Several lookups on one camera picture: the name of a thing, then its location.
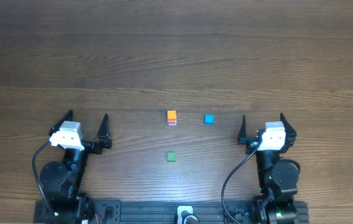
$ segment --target green block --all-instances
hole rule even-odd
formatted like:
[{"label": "green block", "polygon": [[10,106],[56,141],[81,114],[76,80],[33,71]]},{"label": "green block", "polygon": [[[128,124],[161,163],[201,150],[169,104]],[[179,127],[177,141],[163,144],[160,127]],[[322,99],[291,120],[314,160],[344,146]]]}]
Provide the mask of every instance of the green block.
[{"label": "green block", "polygon": [[176,152],[168,152],[167,160],[168,162],[176,162]]}]

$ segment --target blue cube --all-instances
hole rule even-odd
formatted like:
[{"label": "blue cube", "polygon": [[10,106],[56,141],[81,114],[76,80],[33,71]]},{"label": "blue cube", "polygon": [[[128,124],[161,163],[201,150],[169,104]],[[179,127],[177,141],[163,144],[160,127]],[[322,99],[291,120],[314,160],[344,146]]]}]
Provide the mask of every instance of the blue cube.
[{"label": "blue cube", "polygon": [[204,124],[213,125],[214,124],[214,115],[213,114],[206,114],[204,119]]}]

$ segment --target brown table surface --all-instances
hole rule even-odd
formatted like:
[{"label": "brown table surface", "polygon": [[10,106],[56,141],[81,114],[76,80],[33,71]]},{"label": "brown table surface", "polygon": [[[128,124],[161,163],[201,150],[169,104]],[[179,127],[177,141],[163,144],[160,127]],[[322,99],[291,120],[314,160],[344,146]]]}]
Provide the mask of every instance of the brown table surface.
[{"label": "brown table surface", "polygon": [[[125,201],[220,201],[243,114],[254,135],[284,112],[296,199],[313,223],[353,223],[353,1],[0,0],[0,222],[32,221],[32,155],[69,109],[91,140],[109,114],[82,190]],[[254,158],[226,198],[257,194]]]}]

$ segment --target orange block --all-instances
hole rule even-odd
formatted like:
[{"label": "orange block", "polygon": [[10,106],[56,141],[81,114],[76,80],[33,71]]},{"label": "orange block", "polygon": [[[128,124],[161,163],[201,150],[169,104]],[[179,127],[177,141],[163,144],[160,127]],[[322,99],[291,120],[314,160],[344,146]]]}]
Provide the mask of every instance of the orange block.
[{"label": "orange block", "polygon": [[176,111],[168,111],[168,121],[176,121]]}]

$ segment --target black cable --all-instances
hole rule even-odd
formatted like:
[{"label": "black cable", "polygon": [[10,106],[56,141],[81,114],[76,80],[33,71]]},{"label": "black cable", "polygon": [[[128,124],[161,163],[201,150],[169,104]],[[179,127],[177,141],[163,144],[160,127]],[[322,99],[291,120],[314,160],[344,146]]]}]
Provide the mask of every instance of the black cable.
[{"label": "black cable", "polygon": [[301,166],[298,162],[292,160],[292,159],[280,159],[280,161],[285,161],[285,162],[289,162],[292,163],[296,166],[296,168],[298,169],[298,175],[301,173]]},{"label": "black cable", "polygon": [[38,184],[38,188],[39,188],[39,192],[40,194],[42,195],[42,200],[44,201],[44,204],[46,206],[46,208],[48,209],[49,213],[50,213],[50,216],[52,216],[53,218],[53,222],[56,224],[56,220],[55,220],[55,217],[54,217],[54,212],[53,212],[53,209],[52,207],[50,206],[49,204],[49,201],[46,199],[46,196],[44,194],[44,190],[42,189],[42,184],[39,180],[39,175],[38,175],[38,172],[37,172],[37,156],[38,154],[44,150],[44,148],[46,146],[48,146],[50,144],[50,141],[47,141],[43,146],[41,146],[34,154],[34,157],[32,158],[32,170],[34,170],[34,175],[35,175],[35,180],[37,181],[37,184]]},{"label": "black cable", "polygon": [[233,174],[242,166],[244,165],[244,163],[246,163],[256,152],[257,152],[258,148],[256,147],[249,156],[247,156],[247,158],[245,158],[243,160],[243,162],[241,162],[238,166],[236,166],[236,168],[234,168],[234,170],[227,176],[225,182],[224,182],[224,186],[222,187],[222,194],[220,196],[220,198],[222,199],[222,205],[224,206],[224,210],[226,212],[226,214],[237,224],[241,224],[239,223],[236,219],[234,219],[231,214],[228,212],[226,205],[225,205],[225,189],[226,189],[226,185],[228,180],[233,176]]}]

